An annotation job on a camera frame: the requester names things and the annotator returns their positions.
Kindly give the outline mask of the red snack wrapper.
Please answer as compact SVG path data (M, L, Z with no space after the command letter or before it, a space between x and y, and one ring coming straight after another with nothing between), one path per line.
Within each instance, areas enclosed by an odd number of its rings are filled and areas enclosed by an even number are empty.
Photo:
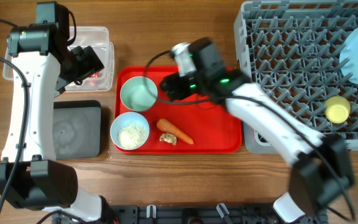
M99 80L99 73L96 72L86 79L86 84L95 86L97 85L98 80Z

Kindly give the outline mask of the mint green bowl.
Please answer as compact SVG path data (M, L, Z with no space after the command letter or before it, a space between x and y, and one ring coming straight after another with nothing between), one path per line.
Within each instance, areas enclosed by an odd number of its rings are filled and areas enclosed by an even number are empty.
M146 77L128 79L120 90L123 105L132 111L143 112L150 109L158 97L156 84Z

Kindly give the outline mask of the yellow plastic cup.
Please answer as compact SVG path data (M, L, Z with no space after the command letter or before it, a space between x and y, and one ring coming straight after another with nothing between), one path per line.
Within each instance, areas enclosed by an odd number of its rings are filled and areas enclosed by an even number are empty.
M345 122L351 113L349 101L341 96L330 97L325 101L324 106L324 114L332 123L339 124Z

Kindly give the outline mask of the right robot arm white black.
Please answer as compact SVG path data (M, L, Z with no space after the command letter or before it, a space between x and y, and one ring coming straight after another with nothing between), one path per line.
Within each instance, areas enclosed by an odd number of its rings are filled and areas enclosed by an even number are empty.
M294 222L329 210L330 203L340 196L346 200L350 219L356 219L347 193L355 177L340 135L326 136L301 123L244 72L226 68L216 45L207 37L177 44L166 53L178 66L178 72L160 84L170 104L182 105L195 93L203 95L258 131L291 167L288 191L273 203L283 221Z

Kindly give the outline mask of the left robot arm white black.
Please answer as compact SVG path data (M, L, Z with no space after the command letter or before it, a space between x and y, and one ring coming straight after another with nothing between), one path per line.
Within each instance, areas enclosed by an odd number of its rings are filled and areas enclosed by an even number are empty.
M55 97L104 67L91 47L74 47L75 39L73 13L55 1L38 3L35 22L13 26L7 38L14 94L0 161L0 201L80 223L111 223L106 199L82 189L74 168L57 162L53 146Z

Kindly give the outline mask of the grey dishwasher rack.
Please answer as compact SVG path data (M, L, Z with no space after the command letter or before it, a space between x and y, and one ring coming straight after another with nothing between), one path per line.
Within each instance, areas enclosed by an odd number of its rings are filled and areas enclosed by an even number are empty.
M358 1L246 1L234 22L241 70L298 121L339 134L358 151L358 84L343 75L344 41L358 28ZM343 123L330 122L324 103L351 105Z

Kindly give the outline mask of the clear plastic bin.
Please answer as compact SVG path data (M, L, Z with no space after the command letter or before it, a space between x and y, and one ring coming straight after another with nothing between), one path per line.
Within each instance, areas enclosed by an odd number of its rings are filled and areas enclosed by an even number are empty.
M104 69L92 47L68 47L69 33L56 24L12 28L7 37L7 51L14 73L26 80L20 86L26 86L31 95L54 98L66 91L67 85L81 85Z

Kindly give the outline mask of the orange carrot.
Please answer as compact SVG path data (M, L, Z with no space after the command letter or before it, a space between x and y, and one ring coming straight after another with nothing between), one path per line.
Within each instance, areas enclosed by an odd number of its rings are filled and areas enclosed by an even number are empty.
M194 140L185 134L182 130L178 129L175 125L170 123L166 119L160 119L157 121L157 128L165 133L173 134L182 141L188 144L194 144Z

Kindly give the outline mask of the brown food scrap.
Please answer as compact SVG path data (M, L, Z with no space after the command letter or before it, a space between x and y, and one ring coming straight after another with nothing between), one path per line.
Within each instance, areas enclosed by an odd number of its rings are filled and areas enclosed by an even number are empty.
M170 133L163 133L160 138L159 138L160 142L167 142L169 144L172 145L176 145L177 144L177 137L174 134L170 134Z

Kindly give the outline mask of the red serving tray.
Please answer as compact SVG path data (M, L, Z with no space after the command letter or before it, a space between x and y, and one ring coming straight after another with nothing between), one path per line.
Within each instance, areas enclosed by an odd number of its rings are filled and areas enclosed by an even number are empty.
M154 81L158 88L158 96L167 100L164 92L158 86L162 79L177 72L176 66L149 67L147 78ZM130 112L120 99L123 84L130 78L143 75L144 67L126 67L117 75L116 105L114 119L119 115ZM228 114L225 109L212 103L200 105L175 106L161 102L151 109L140 112L148 121L150 134L143 146L131 151L124 150L114 143L118 151L125 154L225 154L232 153L242 144L242 123L239 119ZM178 140L176 146L160 142L163 132L157 128L157 121L166 119L178 129L187 134L194 144Z

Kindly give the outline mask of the black tray bin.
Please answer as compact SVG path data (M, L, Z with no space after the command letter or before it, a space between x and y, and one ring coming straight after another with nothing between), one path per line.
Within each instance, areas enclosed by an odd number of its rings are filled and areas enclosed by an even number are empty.
M58 101L53 106L53 146L57 159L96 157L101 150L101 103Z

